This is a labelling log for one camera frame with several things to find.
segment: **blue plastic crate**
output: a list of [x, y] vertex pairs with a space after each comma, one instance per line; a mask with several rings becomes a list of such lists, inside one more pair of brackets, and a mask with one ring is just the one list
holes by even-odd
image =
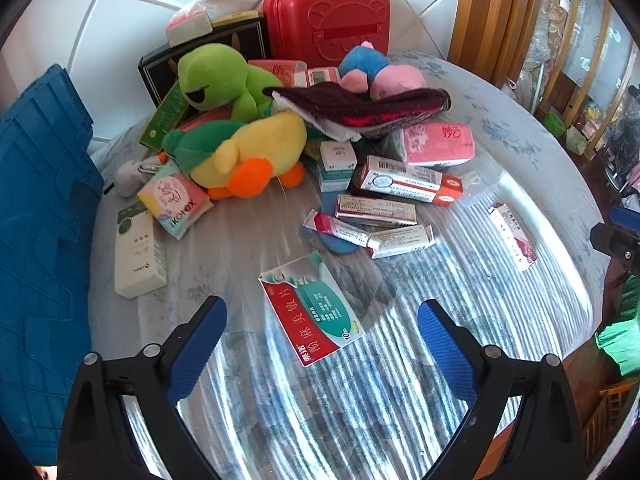
[[0, 118], [0, 416], [32, 463], [56, 462], [90, 350], [89, 257], [104, 185], [92, 119], [54, 65]]

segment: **green plush toy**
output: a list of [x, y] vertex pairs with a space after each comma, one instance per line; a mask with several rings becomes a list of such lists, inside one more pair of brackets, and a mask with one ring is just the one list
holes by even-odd
[[271, 104], [262, 94], [269, 86], [282, 86], [271, 72], [248, 65], [236, 49], [211, 43], [185, 54], [178, 62], [180, 90], [198, 110], [231, 105], [231, 119], [249, 123]]

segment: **screw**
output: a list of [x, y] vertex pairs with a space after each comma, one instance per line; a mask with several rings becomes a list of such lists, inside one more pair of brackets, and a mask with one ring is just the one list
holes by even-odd
[[150, 345], [145, 346], [145, 349], [142, 353], [145, 357], [156, 357], [161, 351], [160, 345], [156, 343], [151, 343]]
[[495, 345], [489, 345], [487, 348], [484, 349], [484, 353], [486, 354], [487, 357], [490, 357], [491, 359], [497, 359], [502, 355], [502, 350], [500, 350]]
[[84, 356], [84, 358], [82, 359], [82, 362], [84, 364], [86, 364], [87, 366], [93, 365], [98, 361], [98, 354], [95, 352], [89, 352], [87, 355]]
[[558, 366], [560, 364], [560, 358], [557, 355], [548, 354], [545, 359], [550, 366]]

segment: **floral tablecloth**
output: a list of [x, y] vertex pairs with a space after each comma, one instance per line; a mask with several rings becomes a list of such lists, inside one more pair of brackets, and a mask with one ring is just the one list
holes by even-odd
[[[453, 435], [466, 404], [452, 398], [417, 332], [415, 313], [436, 298], [482, 344], [515, 358], [565, 357], [599, 324], [608, 258], [589, 244], [601, 221], [594, 199], [557, 141], [488, 83], [441, 59], [391, 56], [449, 91], [438, 120], [469, 124], [478, 155], [453, 171], [465, 195], [451, 208], [417, 207], [436, 244], [371, 260], [337, 256], [302, 222], [318, 208], [309, 176], [296, 189], [276, 182], [252, 200], [225, 200], [184, 238], [166, 240], [169, 285], [135, 300], [113, 290], [117, 212], [131, 200], [100, 204], [92, 251], [90, 324], [105, 358], [162, 342], [209, 294], [228, 304], [225, 334], [191, 396], [178, 410], [218, 473], [227, 479], [422, 478]], [[142, 125], [95, 154], [107, 182], [142, 158]], [[538, 261], [518, 272], [488, 219], [507, 203]], [[261, 271], [319, 250], [360, 317], [366, 336], [303, 368], [262, 287]], [[151, 471], [166, 477], [136, 403], [130, 421]], [[516, 413], [512, 402], [504, 427]]]

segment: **pink plush toy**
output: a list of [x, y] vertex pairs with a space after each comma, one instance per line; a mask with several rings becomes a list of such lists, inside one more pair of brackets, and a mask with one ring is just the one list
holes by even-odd
[[373, 100], [427, 88], [422, 72], [410, 65], [392, 65], [369, 41], [355, 46], [338, 67], [340, 86], [362, 94], [369, 91]]

